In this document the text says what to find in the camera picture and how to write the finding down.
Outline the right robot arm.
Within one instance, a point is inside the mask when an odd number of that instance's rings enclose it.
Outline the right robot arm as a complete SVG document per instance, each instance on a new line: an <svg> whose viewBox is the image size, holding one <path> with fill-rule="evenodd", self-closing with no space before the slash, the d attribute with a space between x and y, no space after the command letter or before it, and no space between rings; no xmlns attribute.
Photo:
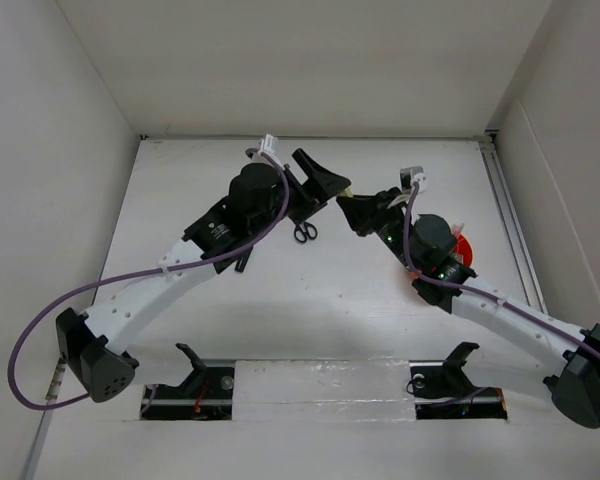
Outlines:
<svg viewBox="0 0 600 480"><path fill-rule="evenodd" d="M472 321L524 350L549 371L543 379L553 405L576 424L600 427L600 324L554 319L507 296L459 261L458 239L446 220L412 213L419 191L392 188L376 195L340 196L351 228L375 234L413 275L429 305Z"/></svg>

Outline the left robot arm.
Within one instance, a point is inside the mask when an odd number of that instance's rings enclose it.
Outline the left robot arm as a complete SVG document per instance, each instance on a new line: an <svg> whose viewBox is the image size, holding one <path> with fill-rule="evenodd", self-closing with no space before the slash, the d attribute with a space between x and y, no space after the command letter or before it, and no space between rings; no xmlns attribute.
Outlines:
<svg viewBox="0 0 600 480"><path fill-rule="evenodd" d="M156 273L133 275L108 300L56 319L60 355L96 403L126 389L139 363L127 351L140 332L188 291L247 259L255 243L281 220L316 235L311 216L351 184L297 149L292 158L306 174L299 182L290 168L264 148L234 177L227 194L188 226Z"/></svg>

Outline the pink pen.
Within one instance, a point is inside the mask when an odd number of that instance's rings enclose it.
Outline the pink pen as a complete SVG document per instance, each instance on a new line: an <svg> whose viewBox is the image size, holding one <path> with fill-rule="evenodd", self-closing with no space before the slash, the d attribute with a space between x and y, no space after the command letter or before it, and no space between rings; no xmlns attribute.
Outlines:
<svg viewBox="0 0 600 480"><path fill-rule="evenodd" d="M457 225L457 224L454 224L454 225L452 226L452 233L453 233L455 236L459 236L459 235L461 235L461 234L462 234L462 230L464 229L464 226L465 226L465 224L464 224L464 223L461 223L461 224L459 224L459 225Z"/></svg>

